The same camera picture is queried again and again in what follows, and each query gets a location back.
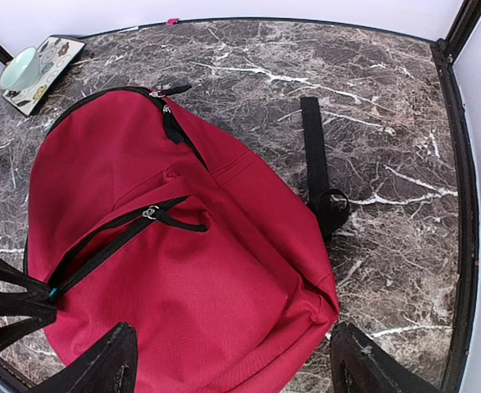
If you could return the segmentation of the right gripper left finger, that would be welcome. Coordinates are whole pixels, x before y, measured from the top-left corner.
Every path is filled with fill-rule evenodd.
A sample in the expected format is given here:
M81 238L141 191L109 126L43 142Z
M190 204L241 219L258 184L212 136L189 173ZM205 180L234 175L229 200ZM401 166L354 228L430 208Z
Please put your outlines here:
M118 323L72 364L31 392L133 392L138 370L137 333Z

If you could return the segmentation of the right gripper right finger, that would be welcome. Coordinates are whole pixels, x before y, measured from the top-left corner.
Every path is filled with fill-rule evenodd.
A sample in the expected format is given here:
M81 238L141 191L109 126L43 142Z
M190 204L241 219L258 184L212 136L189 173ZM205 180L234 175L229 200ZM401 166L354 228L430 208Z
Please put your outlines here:
M334 326L329 359L335 392L437 392L352 323Z

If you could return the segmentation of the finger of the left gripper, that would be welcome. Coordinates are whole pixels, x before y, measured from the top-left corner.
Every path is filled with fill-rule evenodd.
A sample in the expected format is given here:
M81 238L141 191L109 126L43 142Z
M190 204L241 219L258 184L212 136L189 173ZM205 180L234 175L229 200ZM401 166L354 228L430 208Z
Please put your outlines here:
M0 291L0 351L22 337L57 319L47 284L33 279L0 259L0 281L15 284L24 292Z

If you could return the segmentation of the red student backpack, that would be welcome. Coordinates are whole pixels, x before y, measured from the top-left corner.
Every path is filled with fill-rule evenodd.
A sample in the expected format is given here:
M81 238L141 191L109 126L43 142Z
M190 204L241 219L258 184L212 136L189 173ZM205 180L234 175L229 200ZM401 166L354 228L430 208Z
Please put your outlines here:
M139 392L278 392L340 308L318 101L301 100L308 201L172 100L110 88L70 106L29 182L25 263L57 288L45 335L71 364L114 325L138 337Z

